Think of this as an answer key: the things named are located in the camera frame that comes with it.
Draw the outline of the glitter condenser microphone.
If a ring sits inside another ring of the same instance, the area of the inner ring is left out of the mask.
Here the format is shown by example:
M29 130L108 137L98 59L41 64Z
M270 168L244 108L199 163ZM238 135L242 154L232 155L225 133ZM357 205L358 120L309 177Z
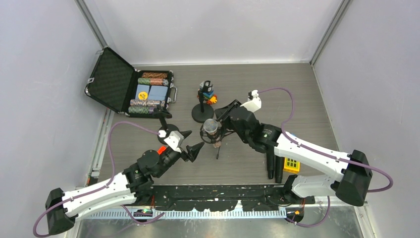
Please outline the glitter condenser microphone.
M210 144L214 148L220 148L226 132L226 129L219 126L218 121L215 119L207 119L200 128L200 138L204 143Z

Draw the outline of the black microphone stand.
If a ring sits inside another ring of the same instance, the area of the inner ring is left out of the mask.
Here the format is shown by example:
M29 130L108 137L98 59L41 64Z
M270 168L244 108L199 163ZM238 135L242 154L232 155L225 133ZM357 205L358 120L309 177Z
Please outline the black microphone stand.
M204 123L207 119L212 119L214 110L211 105L208 105L203 100L203 93L200 92L199 103L195 105L191 111L192 118L195 122Z
M157 136L158 141L161 144L166 145L164 139L167 138L172 131L179 131L179 128L174 124L167 123L166 119L172 118L172 114L169 113L167 110L164 110L162 108L154 108L153 116L157 117L160 121L161 127L158 131L163 130L163 132L165 132L165 135L163 137L160 137L159 135Z

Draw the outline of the black front microphone stand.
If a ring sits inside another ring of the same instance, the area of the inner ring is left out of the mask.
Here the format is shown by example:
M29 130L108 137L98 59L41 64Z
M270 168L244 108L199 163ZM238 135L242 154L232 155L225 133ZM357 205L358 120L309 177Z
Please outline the black front microphone stand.
M166 145L164 139L167 138L172 131L179 131L179 128L174 124L167 123L166 119L172 118L172 114L169 113L167 110L164 110L162 108L154 108L153 116L157 117L160 121L161 127L158 131L163 130L163 132L165 132L165 135L163 137L160 137L159 135L157 136L158 141L161 144Z

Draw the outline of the black tall microphone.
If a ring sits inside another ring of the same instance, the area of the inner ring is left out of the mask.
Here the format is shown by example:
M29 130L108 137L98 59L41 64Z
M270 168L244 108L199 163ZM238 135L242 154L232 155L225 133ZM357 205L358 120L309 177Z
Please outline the black tall microphone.
M275 155L268 151L266 152L266 170L268 179L273 179L275 172Z

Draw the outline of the black handheld microphone front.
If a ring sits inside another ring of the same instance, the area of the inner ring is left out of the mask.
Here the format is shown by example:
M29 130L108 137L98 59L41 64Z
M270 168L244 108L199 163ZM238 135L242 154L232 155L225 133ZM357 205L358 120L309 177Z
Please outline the black handheld microphone front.
M276 183L282 183L284 159L284 157L275 156L274 179Z

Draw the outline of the black tripod stand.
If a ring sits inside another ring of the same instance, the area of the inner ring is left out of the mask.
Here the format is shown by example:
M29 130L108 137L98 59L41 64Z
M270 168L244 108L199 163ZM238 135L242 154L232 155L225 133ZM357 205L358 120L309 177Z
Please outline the black tripod stand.
M229 136L229 135L231 135L231 134L233 134L234 133L234 131L227 131L222 137L221 137L221 139L220 139L220 142L222 142L222 140L225 138L225 137L227 137L227 136ZM220 149L221 149L221 146L219 146L219 148L218 148L218 151L217 151L217 155L216 155L216 159L218 160L219 159L219 155L220 155Z

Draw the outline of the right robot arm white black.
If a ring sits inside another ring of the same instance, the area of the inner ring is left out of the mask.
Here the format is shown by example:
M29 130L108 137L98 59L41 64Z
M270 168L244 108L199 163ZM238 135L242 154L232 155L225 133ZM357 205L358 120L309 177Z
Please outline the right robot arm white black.
M323 173L290 176L282 191L288 203L308 196L336 196L347 204L363 206L372 179L365 153L354 150L347 154L308 143L279 127L260 123L237 100L215 110L215 115L223 129L235 132L255 151L293 159Z

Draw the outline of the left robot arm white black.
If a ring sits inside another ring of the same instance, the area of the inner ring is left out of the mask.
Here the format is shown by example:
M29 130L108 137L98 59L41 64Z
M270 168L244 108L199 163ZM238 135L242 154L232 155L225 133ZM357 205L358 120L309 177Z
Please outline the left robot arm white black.
M107 180L73 191L51 190L45 203L48 235L66 232L76 221L113 206L135 202L147 205L152 198L153 178L161 177L179 159L196 160L204 142L181 148L190 134L191 131L172 131L163 150L145 151L135 163Z

